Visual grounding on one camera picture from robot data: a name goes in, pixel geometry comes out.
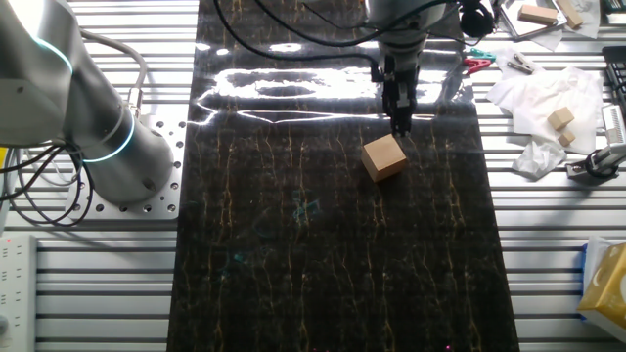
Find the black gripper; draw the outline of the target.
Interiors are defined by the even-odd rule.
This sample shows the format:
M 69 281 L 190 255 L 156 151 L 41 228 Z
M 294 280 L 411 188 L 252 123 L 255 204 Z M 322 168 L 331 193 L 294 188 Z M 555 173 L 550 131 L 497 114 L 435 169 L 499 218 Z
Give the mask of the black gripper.
M 419 54 L 385 54 L 382 64 L 382 105 L 389 117 L 394 135 L 405 137 L 411 132 L 416 101 L 416 87 L 420 71 Z M 400 100 L 400 93 L 407 100 Z

